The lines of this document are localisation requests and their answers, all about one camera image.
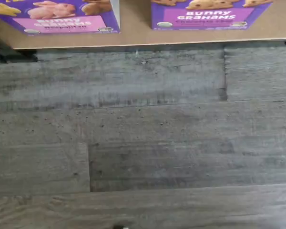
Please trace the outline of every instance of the brown bunny cracker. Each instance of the brown bunny cracker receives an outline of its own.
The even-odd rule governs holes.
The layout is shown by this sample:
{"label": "brown bunny cracker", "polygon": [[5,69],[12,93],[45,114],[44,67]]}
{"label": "brown bunny cracker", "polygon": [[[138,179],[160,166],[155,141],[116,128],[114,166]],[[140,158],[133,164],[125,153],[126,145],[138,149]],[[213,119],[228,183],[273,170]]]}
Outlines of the brown bunny cracker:
{"label": "brown bunny cracker", "polygon": [[151,0],[151,2],[158,3],[165,6],[175,6],[177,0]]}
{"label": "brown bunny cracker", "polygon": [[273,0],[245,0],[243,7],[253,7],[270,2],[273,2]]}

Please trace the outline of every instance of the bunny grahams box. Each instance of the bunny grahams box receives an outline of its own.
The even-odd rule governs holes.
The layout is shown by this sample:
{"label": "bunny grahams box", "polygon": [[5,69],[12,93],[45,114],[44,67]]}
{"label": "bunny grahams box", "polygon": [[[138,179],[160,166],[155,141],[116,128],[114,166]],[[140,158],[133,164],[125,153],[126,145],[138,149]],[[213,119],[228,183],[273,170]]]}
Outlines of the bunny grahams box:
{"label": "bunny grahams box", "polygon": [[0,18],[29,35],[119,33],[119,0],[0,0]]}
{"label": "bunny grahams box", "polygon": [[273,0],[151,0],[154,30],[245,30]]}

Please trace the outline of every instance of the purple packaging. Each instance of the purple packaging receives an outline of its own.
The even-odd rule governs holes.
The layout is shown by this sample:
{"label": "purple packaging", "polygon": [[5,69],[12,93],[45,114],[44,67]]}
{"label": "purple packaging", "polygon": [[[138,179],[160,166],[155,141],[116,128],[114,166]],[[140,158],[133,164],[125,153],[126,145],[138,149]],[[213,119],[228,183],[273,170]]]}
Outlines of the purple packaging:
{"label": "purple packaging", "polygon": [[273,0],[152,0],[154,30],[246,30]]}
{"label": "purple packaging", "polygon": [[120,32],[118,0],[0,0],[0,18],[29,35]]}

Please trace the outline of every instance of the cracker box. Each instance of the cracker box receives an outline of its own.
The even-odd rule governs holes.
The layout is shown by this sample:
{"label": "cracker box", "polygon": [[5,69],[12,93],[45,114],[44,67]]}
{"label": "cracker box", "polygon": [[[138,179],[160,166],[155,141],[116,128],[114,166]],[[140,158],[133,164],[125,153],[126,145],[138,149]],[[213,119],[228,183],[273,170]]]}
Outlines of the cracker box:
{"label": "cracker box", "polygon": [[0,0],[0,18],[29,35],[119,33],[119,0]]}
{"label": "cracker box", "polygon": [[152,0],[154,30],[245,30],[273,0]]}

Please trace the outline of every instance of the floor plank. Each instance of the floor plank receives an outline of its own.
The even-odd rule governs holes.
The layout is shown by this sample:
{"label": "floor plank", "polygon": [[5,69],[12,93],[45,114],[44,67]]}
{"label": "floor plank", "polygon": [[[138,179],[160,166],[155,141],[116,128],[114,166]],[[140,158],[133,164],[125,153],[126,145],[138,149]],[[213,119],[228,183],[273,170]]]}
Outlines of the floor plank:
{"label": "floor plank", "polygon": [[48,55],[0,65],[0,112],[226,100],[223,50]]}
{"label": "floor plank", "polygon": [[0,196],[89,192],[86,144],[0,147]]}
{"label": "floor plank", "polygon": [[277,43],[229,44],[225,48],[229,101],[286,99],[286,46]]}
{"label": "floor plank", "polygon": [[286,183],[286,101],[0,114],[0,146],[78,142],[92,191]]}
{"label": "floor plank", "polygon": [[0,197],[0,229],[286,229],[286,185]]}

